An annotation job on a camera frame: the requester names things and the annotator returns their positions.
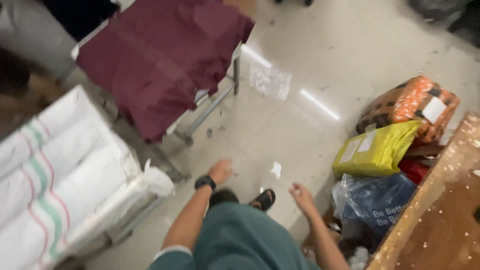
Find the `floor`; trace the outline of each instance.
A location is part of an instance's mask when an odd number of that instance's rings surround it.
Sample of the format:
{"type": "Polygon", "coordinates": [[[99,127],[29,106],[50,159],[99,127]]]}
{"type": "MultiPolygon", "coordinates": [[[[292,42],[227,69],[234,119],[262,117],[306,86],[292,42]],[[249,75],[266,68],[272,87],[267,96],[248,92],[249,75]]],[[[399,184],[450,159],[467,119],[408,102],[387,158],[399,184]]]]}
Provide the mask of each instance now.
{"type": "MultiPolygon", "coordinates": [[[[462,100],[450,127],[465,110],[480,107],[480,51],[424,23],[404,1],[316,0],[310,8],[302,0],[227,2],[257,21],[246,44],[250,54],[244,50],[241,58],[240,93],[227,96],[200,126],[192,147],[175,136],[160,147],[193,179],[217,159],[232,157],[236,176],[227,185],[243,202],[262,188],[274,189],[276,203],[268,214],[299,242],[308,229],[288,187],[303,183],[316,195],[318,210],[328,209],[333,160],[375,97],[423,74],[462,100]],[[258,61],[292,73],[287,100],[249,87],[249,66],[258,61]],[[270,172],[275,161],[282,165],[279,179],[270,172]]],[[[194,116],[185,117],[180,129],[194,116]]],[[[193,194],[193,182],[179,186],[127,242],[91,260],[88,268],[145,269],[193,194]]]]}

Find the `black watch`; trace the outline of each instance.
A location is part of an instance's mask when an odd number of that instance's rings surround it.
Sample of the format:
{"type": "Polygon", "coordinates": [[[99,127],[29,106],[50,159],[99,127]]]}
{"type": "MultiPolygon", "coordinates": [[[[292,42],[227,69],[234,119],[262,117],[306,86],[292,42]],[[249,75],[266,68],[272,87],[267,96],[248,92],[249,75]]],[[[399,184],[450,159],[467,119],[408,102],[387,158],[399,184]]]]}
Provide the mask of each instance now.
{"type": "Polygon", "coordinates": [[[195,190],[201,188],[206,184],[212,188],[212,191],[215,190],[216,184],[209,175],[201,176],[197,179],[197,181],[195,181],[195,190]]]}

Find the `yellow package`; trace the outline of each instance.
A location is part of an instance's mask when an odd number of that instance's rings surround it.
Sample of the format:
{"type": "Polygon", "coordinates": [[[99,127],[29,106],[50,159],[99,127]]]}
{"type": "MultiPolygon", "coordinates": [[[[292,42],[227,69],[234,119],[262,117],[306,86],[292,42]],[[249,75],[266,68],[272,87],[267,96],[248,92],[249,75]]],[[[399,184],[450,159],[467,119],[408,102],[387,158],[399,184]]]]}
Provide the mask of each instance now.
{"type": "Polygon", "coordinates": [[[397,123],[347,140],[335,158],[335,175],[382,176],[400,172],[397,165],[419,126],[420,121],[397,123]]]}

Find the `teal t-shirt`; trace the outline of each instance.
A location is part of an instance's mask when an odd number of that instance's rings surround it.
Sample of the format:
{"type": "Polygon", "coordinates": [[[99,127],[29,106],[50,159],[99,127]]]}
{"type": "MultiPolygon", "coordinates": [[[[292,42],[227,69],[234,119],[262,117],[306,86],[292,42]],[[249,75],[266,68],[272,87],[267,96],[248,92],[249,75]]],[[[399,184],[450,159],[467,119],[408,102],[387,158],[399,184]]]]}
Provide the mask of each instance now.
{"type": "Polygon", "coordinates": [[[258,209],[225,202],[207,212],[192,255],[173,249],[149,270],[319,270],[290,233],[258,209]]]}

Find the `orange checkered bag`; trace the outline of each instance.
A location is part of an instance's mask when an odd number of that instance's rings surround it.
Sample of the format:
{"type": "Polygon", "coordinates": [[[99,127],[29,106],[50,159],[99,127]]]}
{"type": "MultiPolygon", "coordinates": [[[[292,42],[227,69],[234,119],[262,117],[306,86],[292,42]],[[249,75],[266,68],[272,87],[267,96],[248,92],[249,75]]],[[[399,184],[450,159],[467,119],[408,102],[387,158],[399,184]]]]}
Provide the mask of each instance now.
{"type": "Polygon", "coordinates": [[[421,120],[417,137],[428,143],[440,139],[459,104],[455,94],[425,76],[418,76],[375,99],[363,112],[357,132],[364,133],[372,124],[381,128],[421,120]]]}

